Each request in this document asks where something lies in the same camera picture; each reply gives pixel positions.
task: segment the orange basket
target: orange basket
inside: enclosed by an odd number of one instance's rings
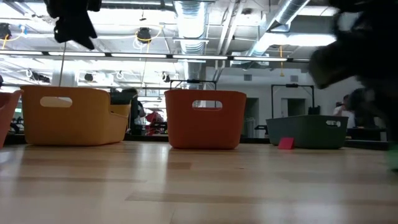
[[[169,142],[181,149],[234,149],[243,128],[246,95],[236,91],[165,92]],[[219,101],[221,108],[195,108],[197,100]]]

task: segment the air duct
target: air duct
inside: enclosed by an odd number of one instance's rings
[[[272,13],[270,19],[267,18],[266,23],[261,27],[266,33],[248,50],[246,56],[261,57],[265,51],[271,46],[273,36],[269,31],[284,27],[284,31],[288,32],[290,23],[299,14],[299,12],[307,5],[310,0],[282,0],[275,13]]]
[[[206,33],[206,2],[176,1],[175,10],[178,15],[178,33],[181,38],[196,39],[180,42],[183,54],[201,55],[205,53],[205,43],[197,41],[203,39]],[[184,62],[185,77],[188,80],[201,80],[202,63]]]

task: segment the ceiling pipe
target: ceiling pipe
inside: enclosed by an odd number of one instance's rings
[[[175,1],[177,12],[177,27],[180,38],[204,39],[206,35],[207,2]],[[197,40],[183,40],[180,42],[183,54],[203,55],[205,42]],[[203,63],[184,62],[184,73],[187,80],[202,80]]]
[[[278,9],[271,13],[270,19],[261,27],[265,29],[266,33],[248,50],[246,56],[261,57],[266,50],[271,46],[272,36],[269,31],[279,29],[280,31],[288,32],[290,23],[299,14],[299,12],[310,2],[310,0],[282,0]]]
[[[223,48],[223,44],[224,44],[224,40],[226,37],[226,33],[228,31],[229,28],[229,24],[231,23],[231,18],[232,18],[232,14],[234,13],[234,7],[235,7],[235,2],[231,1],[229,3],[229,7],[228,7],[228,14],[226,16],[226,19],[224,21],[224,26],[223,26],[223,30],[221,31],[221,38],[218,42],[218,46],[217,46],[217,51],[216,54],[219,55],[221,53],[221,49]]]
[[[225,55],[228,52],[229,45],[231,44],[232,38],[234,37],[234,34],[235,34],[235,30],[238,26],[238,18],[242,14],[243,6],[246,1],[243,2],[243,1],[237,0],[237,2],[239,4],[239,6],[238,6],[238,9],[236,10],[236,17],[231,25],[231,28],[229,29],[228,38],[226,39],[225,47],[223,49],[223,55]]]

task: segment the wooden floor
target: wooden floor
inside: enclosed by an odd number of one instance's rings
[[[0,150],[0,223],[398,223],[398,176],[359,149],[14,146]]]

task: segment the metal frame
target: metal frame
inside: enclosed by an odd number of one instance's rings
[[[310,87],[311,88],[311,97],[312,97],[312,107],[315,107],[315,87],[313,85],[299,85],[299,84],[274,84],[271,85],[271,110],[272,110],[272,118],[274,118],[274,86],[284,86],[286,88],[297,88],[297,87]]]
[[[209,80],[170,80],[170,90],[173,89],[172,87],[172,83],[173,82],[179,82],[179,84],[176,87],[178,87],[181,83],[186,82],[186,83],[194,83],[194,84],[198,84],[198,83],[213,83],[214,84],[214,89],[217,90],[217,82],[216,81],[209,81]]]

